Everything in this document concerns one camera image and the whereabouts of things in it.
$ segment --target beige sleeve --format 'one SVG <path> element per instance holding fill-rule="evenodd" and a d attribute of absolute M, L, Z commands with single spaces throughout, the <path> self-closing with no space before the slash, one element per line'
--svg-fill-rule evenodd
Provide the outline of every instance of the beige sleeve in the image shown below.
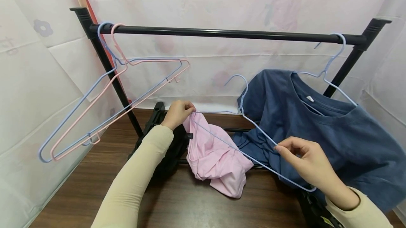
<path fill-rule="evenodd" d="M 393 228 L 378 207 L 361 191 L 349 187 L 360 198 L 358 207 L 351 211 L 339 209 L 326 198 L 327 209 L 345 228 Z"/>
<path fill-rule="evenodd" d="M 168 127 L 161 125 L 153 127 L 114 179 L 101 203 L 92 228 L 137 227 L 142 196 L 172 140 L 173 132 Z"/>

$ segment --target pink shirt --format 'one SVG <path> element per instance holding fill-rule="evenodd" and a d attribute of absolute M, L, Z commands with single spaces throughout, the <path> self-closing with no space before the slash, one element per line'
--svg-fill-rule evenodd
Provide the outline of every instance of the pink shirt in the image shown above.
<path fill-rule="evenodd" d="M 186 159 L 195 178 L 211 179 L 210 186 L 220 193 L 240 198 L 246 183 L 245 173 L 254 165 L 253 162 L 202 129 L 194 121 L 233 147 L 237 146 L 226 131 L 209 124 L 202 113 L 192 113 L 183 126 L 186 132 L 193 134 L 187 148 Z"/>

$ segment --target black rack frame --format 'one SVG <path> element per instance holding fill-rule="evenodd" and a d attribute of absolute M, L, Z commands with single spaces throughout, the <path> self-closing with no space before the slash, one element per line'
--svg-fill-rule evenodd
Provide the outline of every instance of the black rack frame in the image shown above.
<path fill-rule="evenodd" d="M 113 69 L 109 57 L 104 50 L 102 43 L 97 37 L 97 28 L 99 25 L 93 23 L 89 11 L 85 7 L 72 8 L 80 21 L 88 39 L 90 39 L 96 50 L 97 55 L 104 69 L 108 72 Z M 352 67 L 361 57 L 363 52 L 365 52 L 374 39 L 377 37 L 382 28 L 391 23 L 390 20 L 376 19 L 373 18 L 369 22 L 366 29 L 361 35 L 343 34 L 347 45 L 354 45 L 352 52 L 347 57 L 341 68 L 339 69 L 336 76 L 333 78 L 332 83 L 339 86 L 345 79 L 347 74 L 350 72 Z M 101 29 L 101 33 L 110 34 L 112 25 L 104 25 Z M 272 31 L 240 31 L 240 30 L 212 30 L 212 29 L 192 29 L 192 28 L 167 28 L 167 27 L 140 27 L 140 26 L 119 26 L 116 28 L 115 33 L 127 33 L 127 34 L 154 34 L 154 35 L 172 35 L 172 36 L 198 36 L 198 37 L 217 37 L 217 38 L 245 38 L 245 39 L 273 39 L 278 41 L 305 41 L 305 42 L 323 42 L 323 43 L 337 43 L 342 44 L 341 38 L 336 35 L 330 34 L 314 34 L 314 33 L 288 33 L 288 32 L 272 32 Z M 116 75 L 115 72 L 109 74 L 109 78 L 112 79 Z M 121 103 L 124 107 L 129 106 L 129 101 L 125 95 L 123 87 L 121 86 L 119 80 L 116 78 L 113 81 L 113 87 L 120 98 Z M 331 97 L 335 88 L 328 86 L 324 91 L 326 97 Z M 138 137 L 143 137 L 144 132 L 142 131 L 136 116 L 132 113 L 128 113 L 128 117 L 133 125 Z M 246 132 L 248 129 L 232 129 L 224 128 L 228 132 Z M 180 164 L 187 164 L 185 160 L 179 160 Z"/>

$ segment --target gray flower print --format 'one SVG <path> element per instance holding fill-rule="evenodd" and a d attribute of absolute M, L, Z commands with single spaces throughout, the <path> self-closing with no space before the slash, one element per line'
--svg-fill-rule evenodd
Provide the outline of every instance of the gray flower print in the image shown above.
<path fill-rule="evenodd" d="M 34 20 L 34 30 L 44 38 L 53 35 L 54 33 L 50 23 L 38 19 Z"/>

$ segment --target white fabric curtain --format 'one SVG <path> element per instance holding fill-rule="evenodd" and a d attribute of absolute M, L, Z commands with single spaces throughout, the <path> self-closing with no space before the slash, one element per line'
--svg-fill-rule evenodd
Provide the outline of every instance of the white fabric curtain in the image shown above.
<path fill-rule="evenodd" d="M 405 0 L 89 0 L 98 22 L 138 26 L 360 34 L 371 18 L 393 20 L 364 53 L 342 88 L 363 105 L 405 146 Z M 77 0 L 1 0 L 0 60 L 0 214 L 1 227 L 22 227 L 32 220 L 88 151 L 81 147 L 58 163 L 43 164 L 37 150 L 55 125 L 104 73 L 96 53 L 69 7 Z M 264 68 L 318 72 L 339 45 L 250 39 L 117 34 L 127 57 L 187 57 L 191 67 L 158 91 L 157 101 L 190 99 L 200 110 L 235 108 L 244 88 L 233 74 L 251 79 Z M 351 51 L 331 66 L 332 78 Z M 174 63 L 144 63 L 122 75 L 126 94 L 143 94 Z M 322 92 L 320 79 L 306 78 Z M 106 84 L 80 107 L 77 116 Z M 99 100 L 62 145 L 93 129 L 121 109 L 114 90 Z M 49 148 L 44 151 L 49 158 Z M 406 203 L 397 209 L 405 214 Z"/>
<path fill-rule="evenodd" d="M 103 73 L 91 43 L 69 11 L 74 6 L 77 0 L 0 0 L 0 227 L 28 225 L 89 150 L 81 147 L 50 164 L 37 157 L 40 145 L 84 89 Z M 80 71 L 82 65 L 91 72 Z M 88 105 L 86 100 L 74 116 Z M 61 146 L 77 140 L 117 108 L 117 95 L 110 90 Z M 43 152 L 46 159 L 60 136 Z"/>

